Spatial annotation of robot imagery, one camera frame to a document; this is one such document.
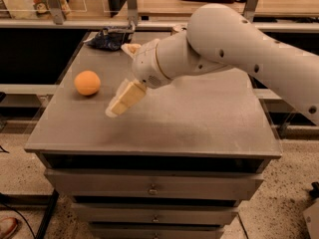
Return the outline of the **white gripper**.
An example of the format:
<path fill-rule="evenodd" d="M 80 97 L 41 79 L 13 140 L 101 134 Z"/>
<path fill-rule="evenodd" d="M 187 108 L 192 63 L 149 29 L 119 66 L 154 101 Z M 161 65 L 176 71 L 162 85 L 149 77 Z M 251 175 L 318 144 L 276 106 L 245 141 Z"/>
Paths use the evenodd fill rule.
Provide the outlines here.
<path fill-rule="evenodd" d="M 124 79 L 121 82 L 116 95 L 106 108 L 108 117 L 115 118 L 125 113 L 145 97 L 148 88 L 160 88 L 171 82 L 171 79 L 162 72 L 158 62 L 159 42 L 159 39 L 154 39 L 143 45 L 123 44 L 121 46 L 121 49 L 133 59 L 132 70 L 138 81 Z"/>

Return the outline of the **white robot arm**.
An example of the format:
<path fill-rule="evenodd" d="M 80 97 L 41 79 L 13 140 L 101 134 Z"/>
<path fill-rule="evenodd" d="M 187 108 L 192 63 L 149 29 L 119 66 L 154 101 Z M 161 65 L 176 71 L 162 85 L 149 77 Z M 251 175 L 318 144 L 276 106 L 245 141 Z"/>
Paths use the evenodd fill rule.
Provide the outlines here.
<path fill-rule="evenodd" d="M 106 109 L 110 118 L 125 113 L 148 89 L 183 76 L 237 68 L 319 123 L 319 56 L 268 37 L 225 5 L 204 5 L 184 31 L 136 50 L 129 45 L 122 49 L 133 58 L 135 79 L 120 84 Z"/>

